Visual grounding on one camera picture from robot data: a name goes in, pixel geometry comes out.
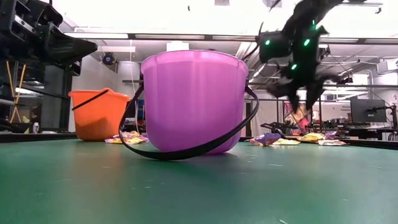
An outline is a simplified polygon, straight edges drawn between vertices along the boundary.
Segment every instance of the purple bucket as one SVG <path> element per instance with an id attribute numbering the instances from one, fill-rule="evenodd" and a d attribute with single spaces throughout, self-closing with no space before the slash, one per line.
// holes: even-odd
<path id="1" fill-rule="evenodd" d="M 162 152 L 212 141 L 243 120 L 247 65 L 214 51 L 164 52 L 143 61 L 146 128 Z M 235 134 L 209 153 L 230 150 Z"/>

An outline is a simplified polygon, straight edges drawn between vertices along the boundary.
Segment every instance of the desk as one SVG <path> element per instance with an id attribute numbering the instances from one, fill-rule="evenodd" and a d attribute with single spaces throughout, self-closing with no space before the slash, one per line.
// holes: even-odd
<path id="1" fill-rule="evenodd" d="M 160 162 L 102 142 L 3 143 L 0 223 L 393 224 L 397 161 L 316 144 Z"/>

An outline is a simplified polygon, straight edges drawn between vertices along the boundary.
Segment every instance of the bucket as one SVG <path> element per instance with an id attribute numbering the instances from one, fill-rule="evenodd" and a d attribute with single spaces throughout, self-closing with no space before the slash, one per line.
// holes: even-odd
<path id="1" fill-rule="evenodd" d="M 243 120 L 248 67 L 228 54 L 206 50 L 164 52 L 143 61 L 146 130 L 162 152 L 199 146 Z M 208 153 L 230 150 L 238 131 Z"/>
<path id="2" fill-rule="evenodd" d="M 73 102 L 78 138 L 104 141 L 118 134 L 119 123 L 130 97 L 109 88 L 71 91 L 68 95 Z"/>

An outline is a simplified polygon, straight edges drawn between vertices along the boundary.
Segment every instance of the computer monitor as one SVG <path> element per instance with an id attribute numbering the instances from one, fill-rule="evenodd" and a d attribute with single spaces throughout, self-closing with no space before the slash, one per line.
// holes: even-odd
<path id="1" fill-rule="evenodd" d="M 386 110 L 375 110 L 375 108 L 386 106 L 386 102 L 384 100 L 363 100 L 352 98 L 350 101 L 351 118 L 353 122 L 387 122 Z"/>

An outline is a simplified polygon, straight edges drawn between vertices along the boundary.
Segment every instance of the green led light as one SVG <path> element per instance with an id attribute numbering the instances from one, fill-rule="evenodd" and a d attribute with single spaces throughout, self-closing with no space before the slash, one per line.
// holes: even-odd
<path id="1" fill-rule="evenodd" d="M 305 40 L 304 46 L 307 46 L 310 43 L 310 39 Z"/>

